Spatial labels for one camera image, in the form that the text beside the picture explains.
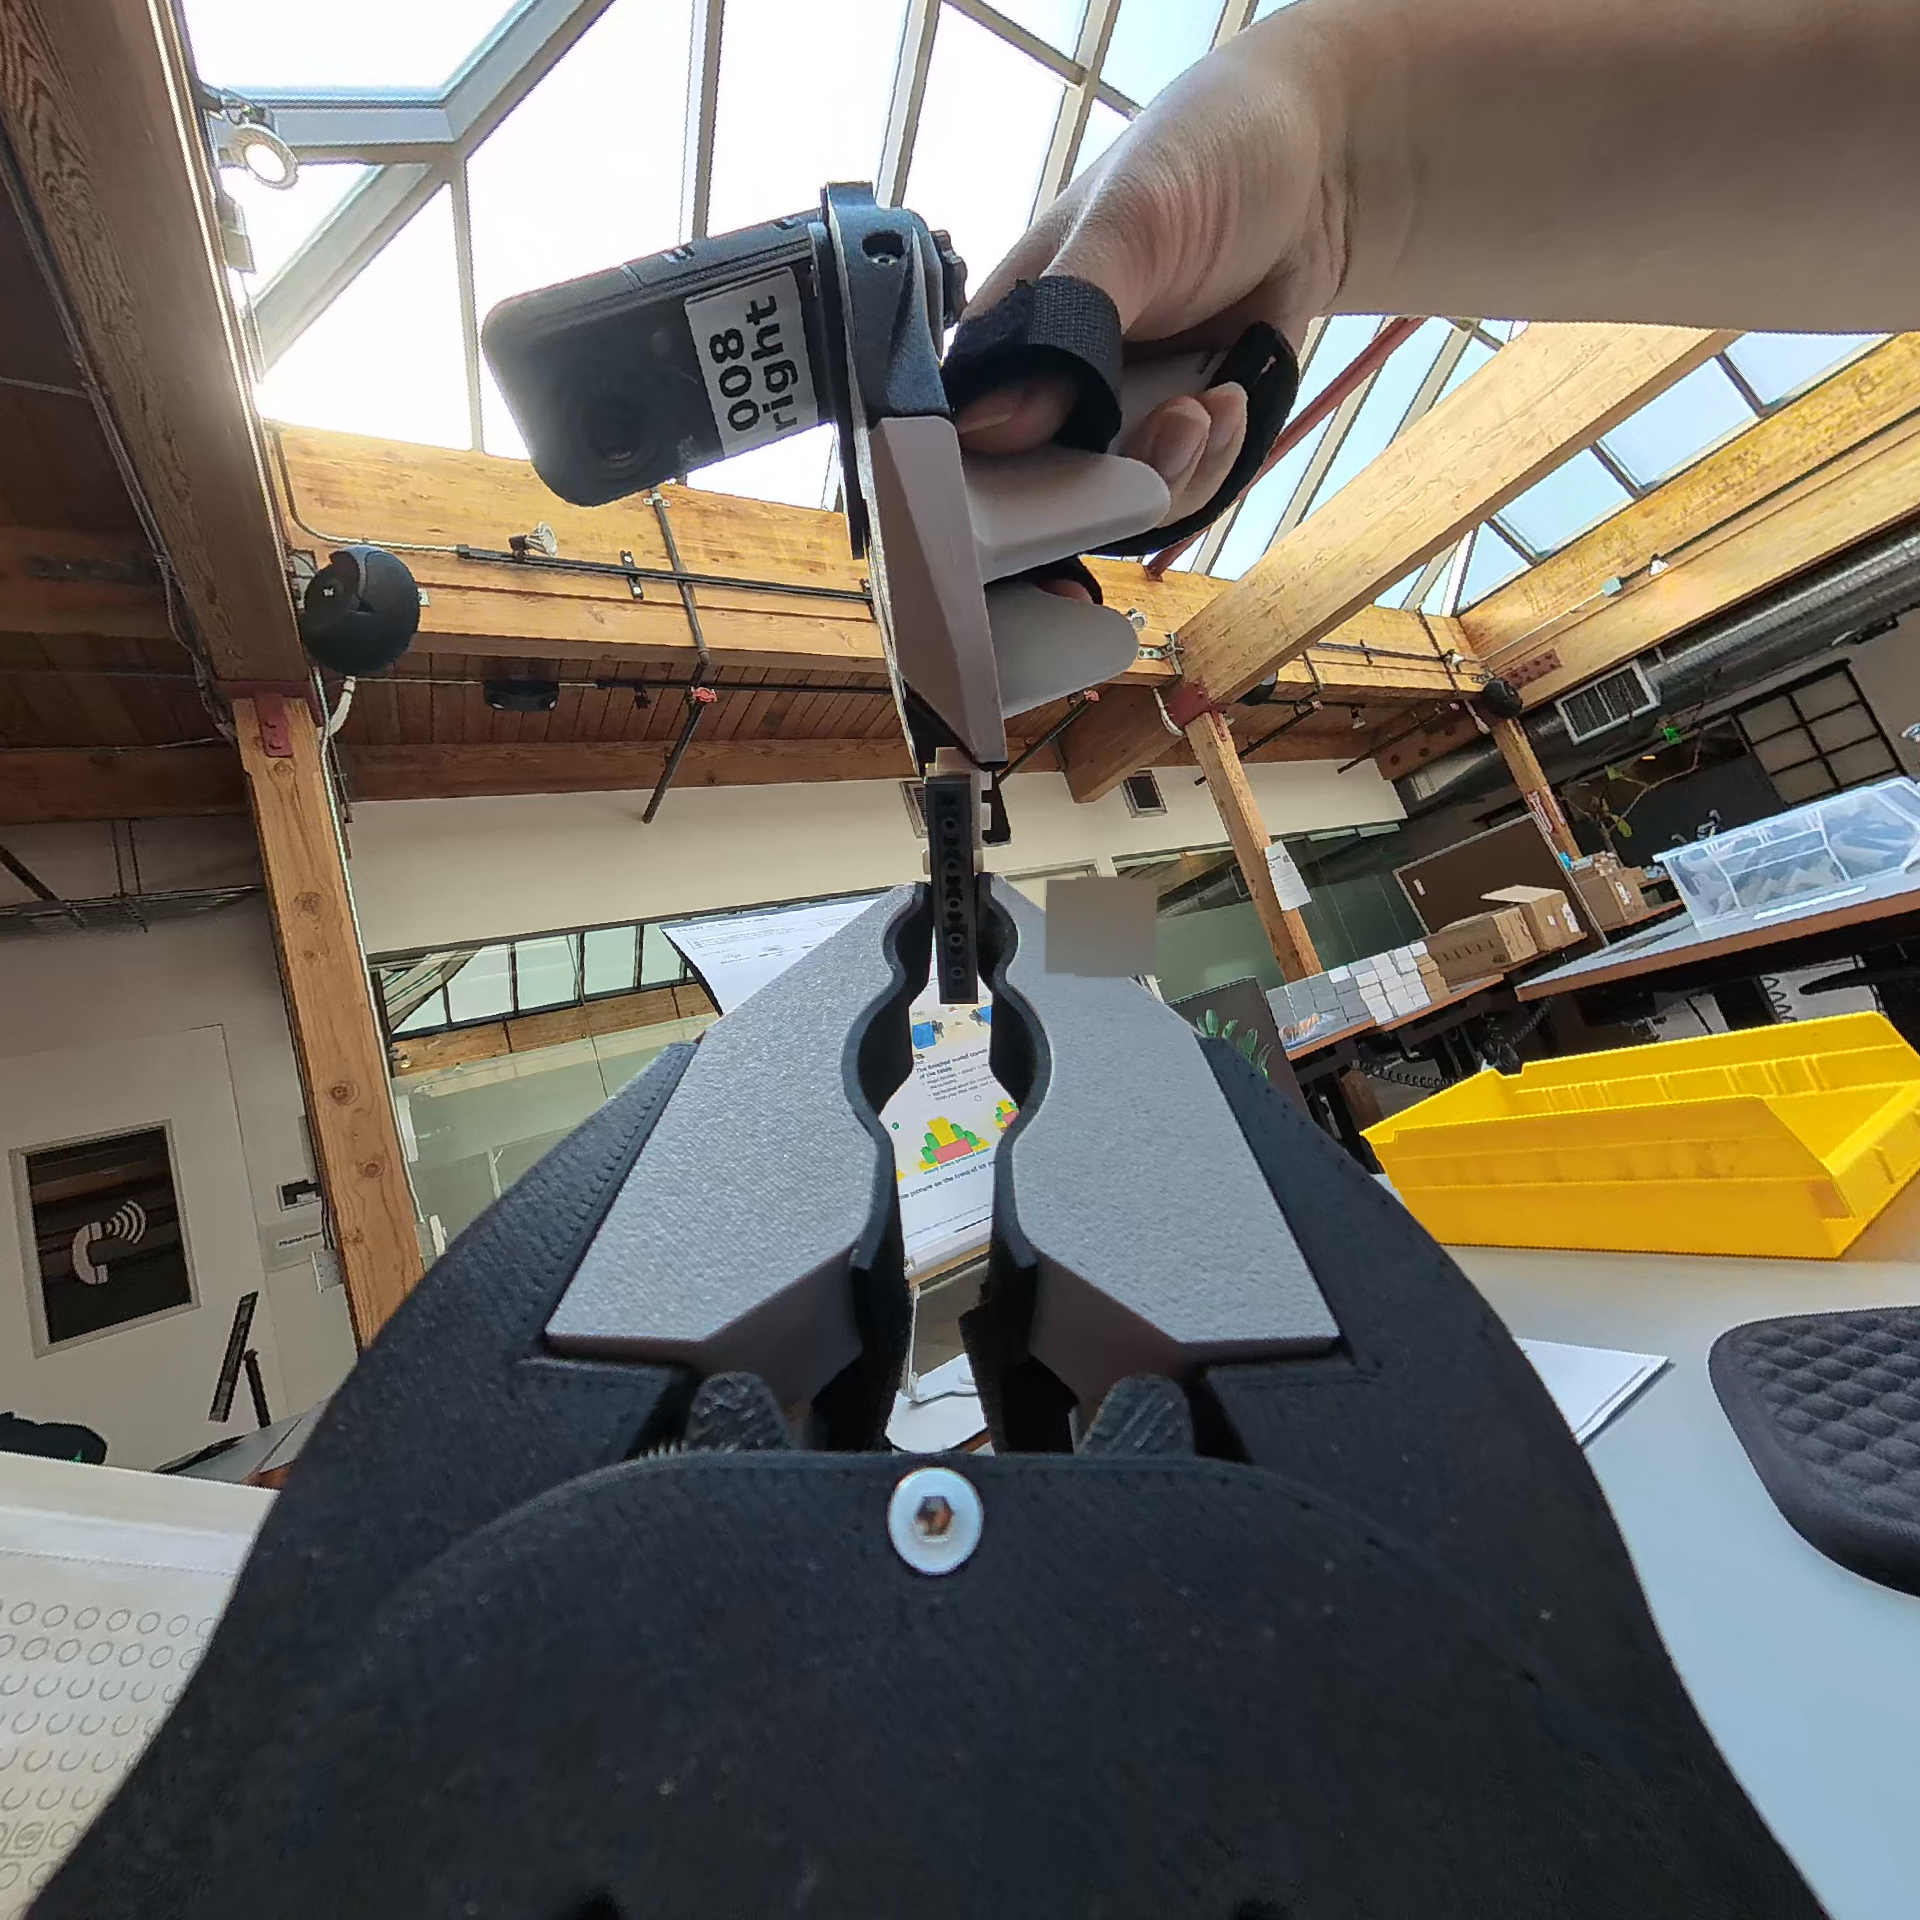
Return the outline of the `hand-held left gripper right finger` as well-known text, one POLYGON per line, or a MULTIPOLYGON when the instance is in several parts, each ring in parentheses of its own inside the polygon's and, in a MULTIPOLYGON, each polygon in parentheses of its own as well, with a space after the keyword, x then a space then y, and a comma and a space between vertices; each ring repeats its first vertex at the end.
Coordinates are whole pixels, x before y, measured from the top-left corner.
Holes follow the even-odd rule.
POLYGON ((1044 970, 1044 918, 981 882, 991 1260, 965 1322, 991 1448, 1069 1452, 1111 1388, 1320 1358, 1340 1330, 1218 1067, 1241 1062, 1128 976, 1044 970))

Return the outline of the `printed task sheet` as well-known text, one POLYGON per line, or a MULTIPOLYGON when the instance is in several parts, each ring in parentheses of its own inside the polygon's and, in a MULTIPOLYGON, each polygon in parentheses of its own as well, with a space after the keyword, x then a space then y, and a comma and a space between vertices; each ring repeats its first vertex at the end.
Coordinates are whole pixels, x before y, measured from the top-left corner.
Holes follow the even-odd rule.
MULTIPOLYGON (((719 1012, 737 1009, 872 902, 782 905, 661 925, 719 1012)), ((893 1142, 904 1273, 981 1254, 991 1237, 991 1171, 1016 1104, 991 1075, 991 1005, 941 1003, 930 980, 909 1009, 913 1065, 879 1120, 893 1142)))

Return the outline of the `white air vent grille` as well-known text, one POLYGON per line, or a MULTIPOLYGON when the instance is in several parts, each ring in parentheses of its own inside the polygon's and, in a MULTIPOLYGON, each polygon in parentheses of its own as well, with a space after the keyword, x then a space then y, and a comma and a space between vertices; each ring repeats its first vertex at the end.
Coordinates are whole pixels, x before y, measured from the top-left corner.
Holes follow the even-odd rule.
POLYGON ((1552 702, 1570 742, 1590 742, 1632 720, 1658 712, 1662 693, 1641 661, 1625 661, 1552 702))

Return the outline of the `row of small white boxes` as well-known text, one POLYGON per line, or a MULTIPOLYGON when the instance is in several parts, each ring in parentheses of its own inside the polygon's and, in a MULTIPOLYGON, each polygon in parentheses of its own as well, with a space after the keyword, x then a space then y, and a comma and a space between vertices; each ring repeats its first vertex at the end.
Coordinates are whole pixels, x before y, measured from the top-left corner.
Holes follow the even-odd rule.
POLYGON ((1282 984, 1266 995, 1287 1052, 1332 1040, 1361 1025, 1391 1025, 1444 998, 1448 986, 1414 942, 1282 984))

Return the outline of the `wood-edged desk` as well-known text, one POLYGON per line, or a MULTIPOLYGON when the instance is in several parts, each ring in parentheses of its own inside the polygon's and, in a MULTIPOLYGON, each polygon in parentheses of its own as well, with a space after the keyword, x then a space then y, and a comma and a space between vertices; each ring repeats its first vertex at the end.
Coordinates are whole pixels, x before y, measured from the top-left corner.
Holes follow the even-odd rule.
POLYGON ((1918 878, 1889 873, 1753 922, 1655 929, 1516 986, 1521 1002, 1573 998, 1585 1025, 1649 1017, 1662 1002, 1706 995, 1730 1029, 1772 1025, 1769 974, 1848 960, 1831 988, 1866 988, 1918 1043, 1918 878))

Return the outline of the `person's right hand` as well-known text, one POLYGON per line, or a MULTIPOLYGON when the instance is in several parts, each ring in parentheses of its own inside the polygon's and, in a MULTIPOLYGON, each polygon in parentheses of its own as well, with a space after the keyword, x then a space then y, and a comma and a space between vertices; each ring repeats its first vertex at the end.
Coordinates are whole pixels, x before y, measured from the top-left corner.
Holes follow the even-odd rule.
POLYGON ((1094 285, 1149 342, 1261 322, 1296 345, 1342 302, 1410 306, 1431 22, 1423 6, 1301 4, 1236 35, 1028 227, 976 316, 1042 277, 1094 285))

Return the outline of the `person's right forearm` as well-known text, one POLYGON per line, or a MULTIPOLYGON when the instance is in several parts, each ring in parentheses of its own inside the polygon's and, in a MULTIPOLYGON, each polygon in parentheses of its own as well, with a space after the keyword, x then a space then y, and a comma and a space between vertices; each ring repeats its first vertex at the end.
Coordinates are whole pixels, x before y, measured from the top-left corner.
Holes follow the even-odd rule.
POLYGON ((1916 326, 1916 4, 1324 4, 1311 20, 1352 304, 1916 326))

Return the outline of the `white paper sheet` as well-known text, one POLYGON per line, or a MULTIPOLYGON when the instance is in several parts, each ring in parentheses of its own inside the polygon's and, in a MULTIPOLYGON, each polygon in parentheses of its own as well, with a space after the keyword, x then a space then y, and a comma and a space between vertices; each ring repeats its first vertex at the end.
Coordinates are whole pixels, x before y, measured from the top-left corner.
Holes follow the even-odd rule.
POLYGON ((1581 1448, 1589 1448, 1671 1371, 1671 1361, 1655 1354, 1537 1337, 1520 1337, 1517 1347, 1581 1448))

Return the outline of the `black lego beam with holes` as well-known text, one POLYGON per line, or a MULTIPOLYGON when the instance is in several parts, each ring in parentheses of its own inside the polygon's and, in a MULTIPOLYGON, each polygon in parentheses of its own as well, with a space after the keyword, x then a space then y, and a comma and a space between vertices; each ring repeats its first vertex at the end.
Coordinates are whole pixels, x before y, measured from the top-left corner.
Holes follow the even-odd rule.
POLYGON ((965 757, 949 753, 927 772, 920 798, 927 825, 930 972, 941 1003, 974 1003, 981 776, 965 757))

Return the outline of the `black quilted cushion pad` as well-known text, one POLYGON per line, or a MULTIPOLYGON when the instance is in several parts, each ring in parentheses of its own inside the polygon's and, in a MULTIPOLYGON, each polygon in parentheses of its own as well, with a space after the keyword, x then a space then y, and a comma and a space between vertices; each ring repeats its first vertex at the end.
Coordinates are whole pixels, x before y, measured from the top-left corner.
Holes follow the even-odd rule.
POLYGON ((1788 1524, 1832 1564, 1918 1593, 1918 1308, 1727 1329, 1709 1379, 1788 1524))

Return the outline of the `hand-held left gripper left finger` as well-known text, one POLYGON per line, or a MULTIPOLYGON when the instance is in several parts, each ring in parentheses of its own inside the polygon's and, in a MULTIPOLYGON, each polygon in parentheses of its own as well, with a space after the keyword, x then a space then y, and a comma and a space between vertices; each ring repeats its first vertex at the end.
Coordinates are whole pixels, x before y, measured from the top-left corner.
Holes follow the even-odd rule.
POLYGON ((909 1337, 896 1152, 927 980, 896 888, 695 1046, 545 1323, 568 1358, 754 1374, 815 1449, 878 1449, 909 1337))

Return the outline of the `clear plastic storage box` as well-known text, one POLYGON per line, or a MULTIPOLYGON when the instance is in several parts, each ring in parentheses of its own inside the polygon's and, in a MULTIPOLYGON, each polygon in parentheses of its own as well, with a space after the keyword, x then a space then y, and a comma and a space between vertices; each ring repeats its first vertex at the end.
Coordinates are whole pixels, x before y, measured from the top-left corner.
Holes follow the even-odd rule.
POLYGON ((1693 925, 1749 929, 1916 882, 1918 785, 1877 785, 1655 854, 1693 925))

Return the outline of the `black round ceiling speaker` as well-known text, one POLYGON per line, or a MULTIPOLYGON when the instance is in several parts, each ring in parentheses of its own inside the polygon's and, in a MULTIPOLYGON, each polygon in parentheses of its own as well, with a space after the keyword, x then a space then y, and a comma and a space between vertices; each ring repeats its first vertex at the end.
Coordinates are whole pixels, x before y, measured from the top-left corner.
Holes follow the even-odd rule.
POLYGON ((340 680, 385 674, 408 652, 418 622, 413 573, 375 545, 332 552, 306 582, 296 616, 303 652, 340 680))

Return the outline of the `ceiling spotlight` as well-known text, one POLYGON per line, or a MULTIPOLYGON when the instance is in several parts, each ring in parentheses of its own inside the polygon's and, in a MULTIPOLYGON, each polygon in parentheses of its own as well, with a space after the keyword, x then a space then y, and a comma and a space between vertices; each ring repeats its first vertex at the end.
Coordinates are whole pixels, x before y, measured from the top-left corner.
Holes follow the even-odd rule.
POLYGON ((199 84, 199 106, 220 168, 244 172, 273 193, 296 185, 300 160, 279 136, 271 108, 206 83, 199 84))

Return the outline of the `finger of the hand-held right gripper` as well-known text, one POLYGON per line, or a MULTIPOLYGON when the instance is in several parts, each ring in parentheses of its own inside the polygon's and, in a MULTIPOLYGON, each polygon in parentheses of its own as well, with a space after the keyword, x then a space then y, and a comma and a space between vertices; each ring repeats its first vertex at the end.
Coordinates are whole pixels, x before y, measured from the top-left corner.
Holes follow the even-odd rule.
POLYGON ((871 422, 862 496, 876 618, 903 724, 925 713, 976 766, 1002 766, 999 673, 952 422, 871 422))

